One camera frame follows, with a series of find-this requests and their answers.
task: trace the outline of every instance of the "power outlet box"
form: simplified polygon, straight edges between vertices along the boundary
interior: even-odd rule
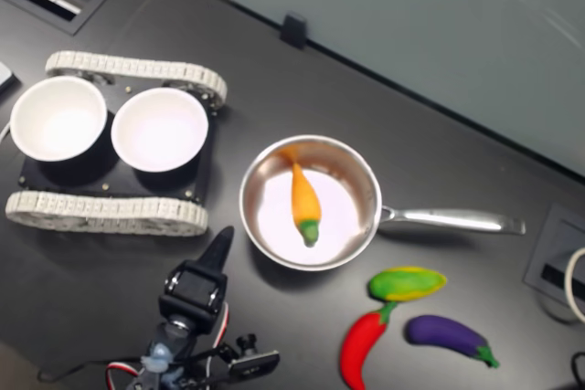
[[[12,70],[0,61],[0,92],[7,89],[15,80]]]
[[[571,255],[585,247],[585,218],[563,206],[553,205],[540,231],[524,282],[552,299],[565,299],[565,270]],[[573,294],[585,309],[585,258],[573,275]]]

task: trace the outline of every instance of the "white tread track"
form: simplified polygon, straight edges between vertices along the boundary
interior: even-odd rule
[[[161,79],[165,84],[206,93],[214,109],[226,100],[226,82],[212,70],[187,63],[110,57],[61,51],[48,59],[51,75],[75,74],[113,82],[114,76]],[[17,192],[6,204],[8,219],[48,230],[190,237],[207,229],[207,211],[174,198],[102,198]]]

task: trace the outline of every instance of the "pot handle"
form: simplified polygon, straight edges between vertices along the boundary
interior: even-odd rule
[[[389,222],[409,222],[473,232],[510,235],[524,235],[527,231],[526,225],[521,219],[467,209],[396,210],[382,206],[380,224]]]

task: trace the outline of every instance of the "eggplant stem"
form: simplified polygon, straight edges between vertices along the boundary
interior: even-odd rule
[[[490,346],[481,346],[477,348],[477,355],[475,356],[478,360],[485,361],[488,366],[497,369],[500,363],[494,358],[494,354],[490,349]]]

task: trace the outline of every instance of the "white bowl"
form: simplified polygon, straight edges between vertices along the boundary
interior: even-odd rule
[[[10,116],[20,151],[43,162],[58,162],[87,151],[108,119],[97,87],[85,79],[44,79],[25,91]]]
[[[113,147],[132,168],[161,173],[197,155],[209,121],[201,103],[185,91],[150,89],[126,102],[112,126]]]

